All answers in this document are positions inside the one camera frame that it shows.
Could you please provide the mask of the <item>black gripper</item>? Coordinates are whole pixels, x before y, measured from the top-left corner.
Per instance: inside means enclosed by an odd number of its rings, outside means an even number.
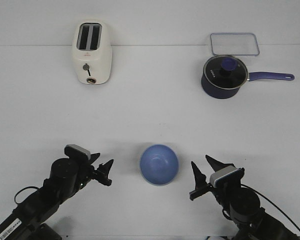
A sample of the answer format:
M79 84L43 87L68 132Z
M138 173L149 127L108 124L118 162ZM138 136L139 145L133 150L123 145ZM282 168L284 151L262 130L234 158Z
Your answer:
M226 167L229 167L229 166L232 166L232 167L234 166L233 163L222 163L207 154L205 155L205 158L215 172L217 172L221 169L224 169ZM194 190L192 190L189 193L189 199L191 201L193 201L194 199L196 199L208 192L211 192L213 194L215 200L217 201L217 203L222 206L223 205L222 204L222 198L223 198L222 197L222 195L223 195L222 188L221 187L213 187L210 183L207 183L206 175L200 171L198 166L193 161L191 161L191 167L192 167L192 172L193 172L193 176L194 176L195 187L194 187Z
M106 163L102 163L99 165L97 169L95 169L92 164L100 157L100 153L92 153L89 159L89 165L83 169L81 187L85 187L91 180L96 180L100 184L109 187L112 184L112 180L109 179L109 173L111 167L114 163L114 160L111 159Z

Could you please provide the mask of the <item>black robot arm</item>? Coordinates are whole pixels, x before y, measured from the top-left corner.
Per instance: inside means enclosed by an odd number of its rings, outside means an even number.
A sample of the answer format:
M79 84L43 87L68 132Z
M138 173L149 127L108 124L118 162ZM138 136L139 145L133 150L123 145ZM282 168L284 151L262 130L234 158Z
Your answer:
M88 182L96 180L110 186L108 178L114 163L109 160L94 168L92 163L99 153L90 159L60 158L53 162L49 178L25 200L17 204L0 224L0 240L60 240L62 237L45 222L57 212L61 204L83 189Z
M241 183L245 169L237 168L232 163L223 163L209 155L206 160L213 169L213 174L206 177L192 162L195 188L189 193L194 200L211 192L222 207L222 214L235 223L238 232L234 240L298 240L299 236L285 225L266 213L261 206L263 196L257 190Z

